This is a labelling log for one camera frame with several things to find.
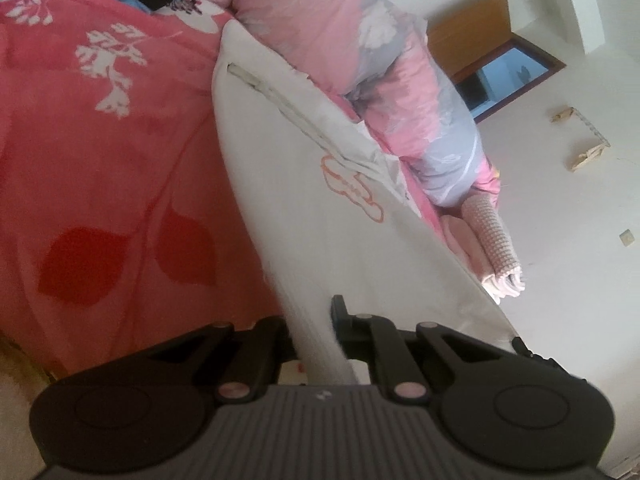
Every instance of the red blanket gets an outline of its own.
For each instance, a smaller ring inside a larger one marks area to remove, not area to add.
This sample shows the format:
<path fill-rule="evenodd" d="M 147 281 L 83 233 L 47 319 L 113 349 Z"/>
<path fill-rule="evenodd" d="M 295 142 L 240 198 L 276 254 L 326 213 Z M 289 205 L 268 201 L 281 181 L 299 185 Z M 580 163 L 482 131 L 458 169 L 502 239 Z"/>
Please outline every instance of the red blanket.
<path fill-rule="evenodd" d="M 278 312 L 218 146 L 231 15 L 0 0 L 0 332 L 58 374 Z"/>

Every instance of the folded blanket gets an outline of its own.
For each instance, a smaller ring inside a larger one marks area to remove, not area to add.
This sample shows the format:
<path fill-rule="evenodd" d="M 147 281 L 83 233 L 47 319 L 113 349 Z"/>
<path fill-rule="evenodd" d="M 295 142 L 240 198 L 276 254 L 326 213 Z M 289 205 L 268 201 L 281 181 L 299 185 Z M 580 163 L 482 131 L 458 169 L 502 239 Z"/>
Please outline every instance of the folded blanket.
<path fill-rule="evenodd" d="M 504 296 L 516 298 L 524 290 L 522 266 L 511 237 L 487 193 L 468 197 L 461 209 L 462 218 L 478 237 L 494 269 L 494 286 Z"/>

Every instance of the white flower print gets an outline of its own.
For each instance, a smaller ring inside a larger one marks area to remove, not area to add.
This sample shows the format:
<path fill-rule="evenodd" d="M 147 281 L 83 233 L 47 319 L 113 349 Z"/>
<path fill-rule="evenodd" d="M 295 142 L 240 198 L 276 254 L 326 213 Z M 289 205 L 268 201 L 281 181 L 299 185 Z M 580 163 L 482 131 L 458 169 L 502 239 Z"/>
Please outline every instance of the white flower print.
<path fill-rule="evenodd" d="M 53 15 L 47 3 L 49 0 L 15 0 L 15 7 L 9 10 L 5 16 L 15 18 L 15 23 L 33 25 L 50 25 L 53 22 Z"/>
<path fill-rule="evenodd" d="M 396 27 L 396 19 L 379 0 L 364 11 L 358 30 L 360 46 L 374 49 L 390 43 L 398 33 Z"/>
<path fill-rule="evenodd" d="M 118 72 L 115 63 L 119 57 L 124 57 L 130 63 L 146 66 L 145 58 L 135 45 L 148 39 L 148 36 L 136 27 L 122 23 L 111 25 L 111 30 L 126 40 L 133 41 L 121 41 L 110 32 L 92 30 L 86 34 L 90 45 L 78 45 L 76 57 L 83 74 L 92 78 L 106 78 L 111 82 L 110 94 L 96 105 L 95 110 L 116 114 L 121 119 L 129 115 L 127 90 L 131 88 L 133 81 Z"/>

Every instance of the floral blanket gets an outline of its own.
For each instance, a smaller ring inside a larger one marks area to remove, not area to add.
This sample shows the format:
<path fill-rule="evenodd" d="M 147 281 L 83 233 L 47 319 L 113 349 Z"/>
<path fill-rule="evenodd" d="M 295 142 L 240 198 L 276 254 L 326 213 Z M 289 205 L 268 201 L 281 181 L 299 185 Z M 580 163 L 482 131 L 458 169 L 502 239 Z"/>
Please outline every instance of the floral blanket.
<path fill-rule="evenodd" d="M 279 310 L 211 104 L 231 18 L 0 0 L 0 332 L 56 374 Z"/>

